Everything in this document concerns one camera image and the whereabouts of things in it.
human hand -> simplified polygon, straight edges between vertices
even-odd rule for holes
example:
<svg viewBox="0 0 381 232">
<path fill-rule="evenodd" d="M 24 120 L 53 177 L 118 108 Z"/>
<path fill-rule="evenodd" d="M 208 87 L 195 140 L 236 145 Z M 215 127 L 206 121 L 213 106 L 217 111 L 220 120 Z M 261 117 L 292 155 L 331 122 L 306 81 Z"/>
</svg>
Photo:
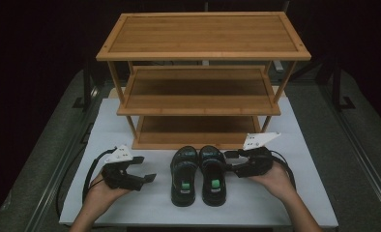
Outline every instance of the human hand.
<svg viewBox="0 0 381 232">
<path fill-rule="evenodd" d="M 249 178 L 262 184 L 268 192 L 281 201 L 284 201 L 292 193 L 296 194 L 286 170 L 278 162 L 274 161 L 273 167 L 266 174 Z"/>
<path fill-rule="evenodd" d="M 82 209 L 70 231 L 90 231 L 94 222 L 121 196 L 130 192 L 123 188 L 110 188 L 103 180 L 102 172 L 91 182 Z"/>
</svg>

white table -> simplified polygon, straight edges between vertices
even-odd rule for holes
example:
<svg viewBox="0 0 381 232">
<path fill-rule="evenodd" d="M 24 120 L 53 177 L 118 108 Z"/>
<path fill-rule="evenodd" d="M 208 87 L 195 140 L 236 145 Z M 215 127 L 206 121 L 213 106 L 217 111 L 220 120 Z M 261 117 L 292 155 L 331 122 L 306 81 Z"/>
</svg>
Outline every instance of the white table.
<svg viewBox="0 0 381 232">
<path fill-rule="evenodd" d="M 105 150 L 122 144 L 132 145 L 132 133 L 125 117 L 116 115 L 118 99 L 104 99 L 98 118 L 65 200 L 60 223 L 72 224 L 81 208 L 81 193 L 86 174 L 93 159 Z M 296 179 L 297 191 L 322 227 L 337 227 L 337 219 L 320 177 L 311 159 L 308 146 L 287 97 L 279 101 L 281 116 L 274 117 L 268 132 L 278 131 L 281 136 L 266 145 L 281 153 L 288 161 Z M 202 175 L 196 172 L 196 200 L 189 207 L 176 207 L 170 201 L 171 176 L 169 164 L 176 151 L 132 150 L 134 156 L 145 161 L 131 165 L 127 171 L 144 176 L 157 173 L 153 183 L 141 191 L 133 191 L 118 199 L 101 216 L 97 225 L 115 226 L 223 226 L 223 227 L 275 227 L 290 225 L 283 205 L 262 186 L 249 179 L 239 179 L 226 173 L 227 200 L 220 207 L 210 207 L 201 197 Z M 93 178 L 103 166 L 104 156 Z M 244 159 L 228 159 L 239 163 Z"/>
</svg>

black shoe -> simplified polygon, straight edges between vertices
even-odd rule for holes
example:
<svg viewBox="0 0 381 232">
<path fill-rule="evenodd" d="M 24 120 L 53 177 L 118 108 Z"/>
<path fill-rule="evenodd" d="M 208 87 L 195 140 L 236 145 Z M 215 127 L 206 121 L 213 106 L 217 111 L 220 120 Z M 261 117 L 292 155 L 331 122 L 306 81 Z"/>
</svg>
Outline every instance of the black shoe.
<svg viewBox="0 0 381 232">
<path fill-rule="evenodd" d="M 179 149 L 170 163 L 172 175 L 171 200 L 179 207 L 194 202 L 194 174 L 197 169 L 197 152 L 192 146 Z"/>
<path fill-rule="evenodd" d="M 202 199 L 209 206 L 221 206 L 226 201 L 226 161 L 214 146 L 205 146 L 199 152 L 199 167 L 203 174 Z"/>
</svg>

